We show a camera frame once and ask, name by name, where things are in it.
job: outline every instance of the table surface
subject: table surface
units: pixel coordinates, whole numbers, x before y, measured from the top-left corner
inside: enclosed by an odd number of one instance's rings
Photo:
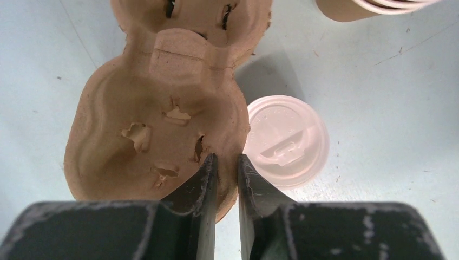
[[[330,135],[322,173],[296,200],[416,207],[459,259],[459,1],[351,23],[312,0],[273,3],[272,25],[236,80],[247,101],[295,96]],[[0,2],[0,236],[28,204],[71,200],[63,155],[81,90],[120,55],[108,1]],[[238,208],[217,225],[216,259],[239,259]]]

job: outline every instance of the stack of paper cups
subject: stack of paper cups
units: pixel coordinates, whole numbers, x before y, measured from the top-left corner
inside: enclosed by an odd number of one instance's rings
[[[401,15],[436,3],[440,0],[316,0],[328,18],[351,22],[375,15]]]

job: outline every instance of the hole in cardboard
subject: hole in cardboard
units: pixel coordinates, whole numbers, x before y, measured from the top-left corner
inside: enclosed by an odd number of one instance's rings
[[[164,177],[176,178],[179,176],[179,174],[176,171],[162,169],[162,168],[157,168],[156,170],[159,172],[161,176],[164,176]]]
[[[196,145],[194,146],[194,160],[199,163],[201,161],[201,154],[202,154],[202,139],[204,138],[204,135],[201,135],[201,137],[198,139],[196,142]]]
[[[172,17],[172,12],[174,11],[175,7],[175,0],[167,0],[166,2],[166,17],[171,18]]]
[[[228,17],[230,16],[230,12],[233,9],[233,7],[229,4],[223,8],[223,20],[222,20],[222,28],[226,31],[227,29],[227,23],[228,23]]]
[[[129,129],[123,129],[121,135],[134,142],[136,152],[147,152],[150,148],[152,129],[144,123],[131,123]]]

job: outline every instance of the white plastic lid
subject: white plastic lid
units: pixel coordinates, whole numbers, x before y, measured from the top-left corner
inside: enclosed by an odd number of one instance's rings
[[[329,135],[319,115],[291,96],[266,96],[248,105],[244,153],[258,173],[281,190],[303,186],[324,167]]]

